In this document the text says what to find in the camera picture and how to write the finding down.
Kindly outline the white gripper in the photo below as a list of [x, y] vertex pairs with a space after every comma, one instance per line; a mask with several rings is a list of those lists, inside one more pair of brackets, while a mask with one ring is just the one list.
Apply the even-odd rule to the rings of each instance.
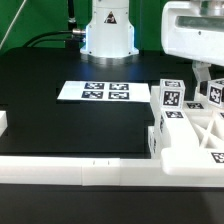
[[192, 63], [195, 95], [206, 96], [210, 64], [224, 66], [224, 0], [167, 2], [161, 43], [166, 54], [196, 60]]

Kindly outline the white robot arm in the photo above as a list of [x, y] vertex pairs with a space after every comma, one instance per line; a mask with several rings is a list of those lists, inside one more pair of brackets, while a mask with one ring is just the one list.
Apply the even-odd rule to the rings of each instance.
[[[128, 10], [129, 0], [92, 0], [92, 19], [80, 49], [83, 58], [116, 64], [139, 54]], [[161, 44], [165, 53], [193, 60], [195, 76], [208, 79], [208, 64], [224, 66], [224, 0], [167, 2]]]

